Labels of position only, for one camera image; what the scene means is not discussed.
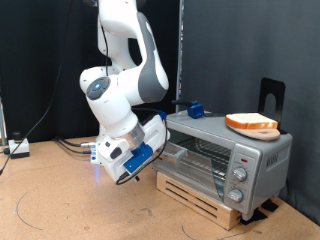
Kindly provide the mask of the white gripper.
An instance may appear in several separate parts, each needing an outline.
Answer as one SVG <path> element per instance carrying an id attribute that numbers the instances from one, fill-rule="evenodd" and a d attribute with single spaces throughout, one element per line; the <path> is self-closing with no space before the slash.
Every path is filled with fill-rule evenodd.
<path id="1" fill-rule="evenodd" d="M 169 136 L 159 114 L 145 125 L 137 120 L 130 120 L 127 126 L 110 125 L 100 142 L 101 162 L 114 181 L 124 174 L 133 176 L 152 160 L 154 152 Z M 135 176 L 134 180 L 140 181 L 139 176 Z"/>

